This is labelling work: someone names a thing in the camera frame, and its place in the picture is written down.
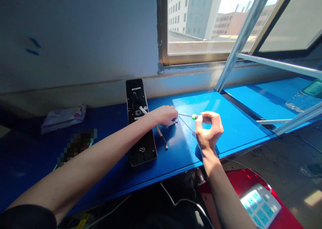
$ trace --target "blue workbench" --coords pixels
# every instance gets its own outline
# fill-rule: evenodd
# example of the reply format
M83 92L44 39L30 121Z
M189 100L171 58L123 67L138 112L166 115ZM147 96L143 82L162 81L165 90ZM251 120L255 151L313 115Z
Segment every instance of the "blue workbench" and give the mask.
M216 147L219 157L276 136L214 90L148 100L149 110L162 105L174 105L179 113L188 115L206 110L219 113L225 129ZM1 210L53 170L60 153L73 134L78 133L78 129L96 128L96 143L128 124L126 104L87 109L83 123L39 136L43 119L29 120L21 125L20 132L12 131L0 140L4 154L0 169L8 172L4 175L5 186L0 191L6 195ZM153 129L157 159L131 167L127 154L77 203L70 214L201 166L202 158L194 137L195 126L195 121L189 117L180 117L178 123L171 127L160 126L169 145L167 151L157 131Z
M224 91L247 106L258 117L266 120L293 119L299 113L288 108L285 103L310 83L312 80L297 77L225 88ZM311 122L303 123L295 129Z

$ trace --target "green screwdriver handle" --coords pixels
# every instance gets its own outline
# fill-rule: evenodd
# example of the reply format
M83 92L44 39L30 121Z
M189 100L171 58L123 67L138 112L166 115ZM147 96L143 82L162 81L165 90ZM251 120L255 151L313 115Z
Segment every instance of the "green screwdriver handle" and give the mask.
M196 120L199 117L199 115L193 114L191 118L193 120ZM210 116L202 116L202 122L204 123L210 123L211 124L211 117Z

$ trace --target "open window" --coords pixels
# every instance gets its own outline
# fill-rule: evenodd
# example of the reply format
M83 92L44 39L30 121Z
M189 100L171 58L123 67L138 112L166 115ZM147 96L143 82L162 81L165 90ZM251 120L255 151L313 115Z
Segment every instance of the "open window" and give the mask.
M226 61L254 0L161 0L163 65ZM284 0L268 0L243 52Z
M226 61L254 0L161 0L162 64ZM243 53L308 50L321 35L319 0L268 0Z

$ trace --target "pixelated area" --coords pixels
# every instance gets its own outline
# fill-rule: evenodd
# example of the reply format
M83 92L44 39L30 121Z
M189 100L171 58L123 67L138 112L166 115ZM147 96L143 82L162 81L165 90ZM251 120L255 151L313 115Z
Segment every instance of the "pixelated area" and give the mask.
M78 129L77 133L70 135L70 142L64 148L64 152L57 158L57 167L61 167L77 154L89 148L90 144L97 138L97 129Z

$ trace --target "person's right hand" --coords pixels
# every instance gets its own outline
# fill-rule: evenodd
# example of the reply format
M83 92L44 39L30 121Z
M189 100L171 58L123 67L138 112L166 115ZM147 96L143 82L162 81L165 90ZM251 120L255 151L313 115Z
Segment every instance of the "person's right hand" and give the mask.
M202 127L202 120L203 116L210 116L211 117L211 129L204 129ZM220 136L224 133L224 128L221 123L221 118L218 113L212 112L212 111L205 111L201 113L201 116L199 116L196 119L196 138L198 141L198 145L204 153L205 151L213 151L215 152L215 146L220 138Z

